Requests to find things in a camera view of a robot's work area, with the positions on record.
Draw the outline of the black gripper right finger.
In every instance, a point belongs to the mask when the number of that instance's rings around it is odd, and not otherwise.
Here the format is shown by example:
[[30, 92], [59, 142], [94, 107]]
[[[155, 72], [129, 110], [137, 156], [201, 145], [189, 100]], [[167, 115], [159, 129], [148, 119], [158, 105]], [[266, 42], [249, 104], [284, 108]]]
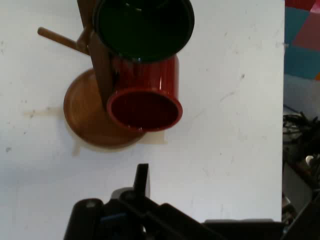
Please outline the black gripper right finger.
[[271, 219], [206, 220], [204, 225], [226, 240], [280, 240], [285, 227]]

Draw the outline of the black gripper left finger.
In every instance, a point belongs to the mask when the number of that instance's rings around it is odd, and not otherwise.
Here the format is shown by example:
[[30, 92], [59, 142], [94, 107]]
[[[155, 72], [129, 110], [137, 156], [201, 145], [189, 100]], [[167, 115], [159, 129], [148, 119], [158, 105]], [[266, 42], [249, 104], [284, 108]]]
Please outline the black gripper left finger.
[[64, 235], [66, 240], [203, 240], [206, 230], [170, 204], [147, 197], [149, 166], [139, 164], [133, 187], [103, 203], [77, 202]]

